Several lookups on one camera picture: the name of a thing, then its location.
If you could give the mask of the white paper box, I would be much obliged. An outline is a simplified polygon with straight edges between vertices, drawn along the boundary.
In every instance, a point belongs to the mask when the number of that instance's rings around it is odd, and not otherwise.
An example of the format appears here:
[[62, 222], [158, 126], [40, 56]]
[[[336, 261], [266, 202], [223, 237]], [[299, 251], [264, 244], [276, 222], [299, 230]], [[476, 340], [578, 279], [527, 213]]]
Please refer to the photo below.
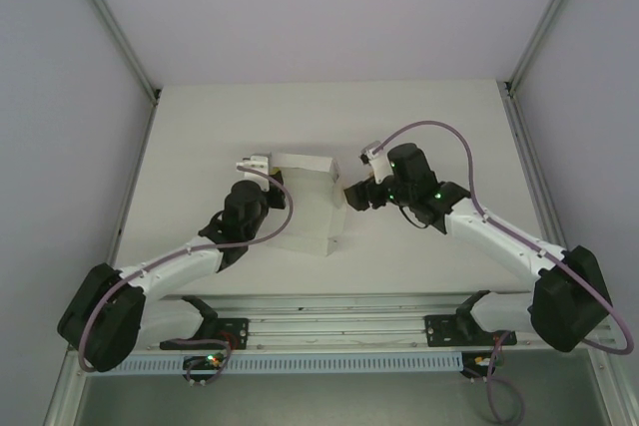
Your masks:
[[346, 202], [337, 161], [331, 157], [276, 153], [273, 167], [293, 199], [287, 227], [268, 246], [315, 256], [332, 254], [343, 232]]

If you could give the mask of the small circuit board with LED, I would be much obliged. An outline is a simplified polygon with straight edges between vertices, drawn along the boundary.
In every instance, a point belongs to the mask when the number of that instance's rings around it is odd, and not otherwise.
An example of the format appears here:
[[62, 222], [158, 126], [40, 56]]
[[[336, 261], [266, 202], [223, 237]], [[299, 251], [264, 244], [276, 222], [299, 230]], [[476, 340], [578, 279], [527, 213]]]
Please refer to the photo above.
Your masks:
[[227, 363], [225, 353], [205, 356], [187, 356], [183, 361], [184, 377], [187, 381], [199, 384], [211, 383]]
[[460, 373], [470, 379], [485, 378], [488, 374], [490, 352], [466, 351], [461, 354], [462, 370]]

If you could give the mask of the grey metal sheet panel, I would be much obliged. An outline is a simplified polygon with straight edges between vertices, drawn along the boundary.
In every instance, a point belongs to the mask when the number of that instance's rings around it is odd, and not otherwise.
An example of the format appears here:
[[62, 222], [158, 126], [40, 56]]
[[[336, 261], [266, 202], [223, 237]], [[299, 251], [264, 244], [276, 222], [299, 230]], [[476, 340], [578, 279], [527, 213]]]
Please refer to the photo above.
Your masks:
[[92, 379], [74, 426], [497, 426], [458, 374]]

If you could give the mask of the aluminium table side rail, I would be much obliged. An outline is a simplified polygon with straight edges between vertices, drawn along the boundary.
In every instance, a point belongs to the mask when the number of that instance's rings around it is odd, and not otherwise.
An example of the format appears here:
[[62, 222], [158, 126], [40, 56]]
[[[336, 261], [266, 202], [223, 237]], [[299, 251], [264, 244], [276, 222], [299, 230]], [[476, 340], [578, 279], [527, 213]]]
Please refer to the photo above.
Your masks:
[[133, 163], [131, 172], [129, 174], [129, 177], [127, 179], [123, 201], [121, 203], [121, 206], [116, 218], [114, 235], [110, 242], [109, 251], [106, 256], [107, 262], [111, 265], [114, 264], [117, 258], [121, 237], [125, 229], [125, 225], [126, 225], [127, 217], [131, 207], [131, 202], [133, 200], [136, 184], [139, 178], [142, 163], [144, 161], [145, 152], [149, 143], [149, 139], [151, 137], [157, 109], [158, 109], [158, 103], [151, 105], [150, 113], [144, 125], [144, 130], [143, 130], [142, 138], [140, 141], [140, 145], [136, 151], [136, 155], [134, 156], [134, 163]]
[[525, 118], [515, 95], [507, 82], [498, 82], [505, 114], [523, 167], [533, 205], [543, 237], [554, 243], [567, 245], [563, 228], [555, 208], [550, 188], [542, 172], [541, 164], [525, 123]]

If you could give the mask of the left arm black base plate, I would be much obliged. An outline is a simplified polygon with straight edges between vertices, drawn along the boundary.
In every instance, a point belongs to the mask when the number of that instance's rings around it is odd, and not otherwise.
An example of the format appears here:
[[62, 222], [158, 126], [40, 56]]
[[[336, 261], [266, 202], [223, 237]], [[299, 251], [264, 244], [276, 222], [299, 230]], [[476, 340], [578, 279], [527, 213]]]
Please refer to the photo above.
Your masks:
[[199, 329], [187, 338], [162, 341], [161, 350], [221, 350], [229, 345], [232, 350], [245, 350], [248, 344], [249, 321], [246, 318], [218, 318], [205, 320]]

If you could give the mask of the aluminium mounting rail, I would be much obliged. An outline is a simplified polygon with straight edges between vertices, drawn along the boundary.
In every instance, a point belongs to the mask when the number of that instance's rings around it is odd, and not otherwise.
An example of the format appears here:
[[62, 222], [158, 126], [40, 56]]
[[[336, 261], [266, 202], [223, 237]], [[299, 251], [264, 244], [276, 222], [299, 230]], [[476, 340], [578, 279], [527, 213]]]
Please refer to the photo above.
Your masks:
[[450, 314], [456, 296], [169, 296], [156, 302], [127, 296], [115, 313], [127, 350], [160, 349], [160, 343], [191, 337], [205, 320], [246, 318], [249, 350], [423, 348], [424, 318]]

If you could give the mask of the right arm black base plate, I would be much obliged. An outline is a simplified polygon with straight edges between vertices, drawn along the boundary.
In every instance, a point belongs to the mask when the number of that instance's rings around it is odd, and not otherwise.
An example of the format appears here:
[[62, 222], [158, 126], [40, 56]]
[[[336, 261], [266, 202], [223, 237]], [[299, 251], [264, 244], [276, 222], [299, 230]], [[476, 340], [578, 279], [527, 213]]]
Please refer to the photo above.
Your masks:
[[503, 331], [485, 331], [471, 317], [458, 314], [427, 315], [424, 326], [430, 347], [494, 346], [503, 334]]

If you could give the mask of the aluminium frame post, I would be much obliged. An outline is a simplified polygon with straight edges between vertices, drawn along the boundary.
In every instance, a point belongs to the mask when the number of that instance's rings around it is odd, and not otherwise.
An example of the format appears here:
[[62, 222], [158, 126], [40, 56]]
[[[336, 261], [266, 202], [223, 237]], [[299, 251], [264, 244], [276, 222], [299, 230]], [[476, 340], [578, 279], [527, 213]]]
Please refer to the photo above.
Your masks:
[[108, 0], [89, 0], [139, 87], [153, 106], [158, 105], [161, 89], [148, 75]]
[[527, 41], [522, 54], [519, 56], [515, 67], [504, 83], [505, 91], [513, 98], [519, 87], [522, 86], [536, 57], [559, 20], [569, 0], [549, 0], [535, 25], [535, 28]]

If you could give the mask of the aluminium lower frame bar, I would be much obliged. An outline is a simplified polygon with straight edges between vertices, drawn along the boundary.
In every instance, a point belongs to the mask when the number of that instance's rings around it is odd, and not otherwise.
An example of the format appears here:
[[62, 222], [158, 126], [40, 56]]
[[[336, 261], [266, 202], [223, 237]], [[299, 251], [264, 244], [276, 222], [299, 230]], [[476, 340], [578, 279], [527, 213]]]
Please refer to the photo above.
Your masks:
[[67, 351], [43, 426], [74, 426], [88, 374], [80, 367], [77, 352]]
[[639, 399], [621, 356], [590, 349], [589, 357], [610, 426], [639, 426]]

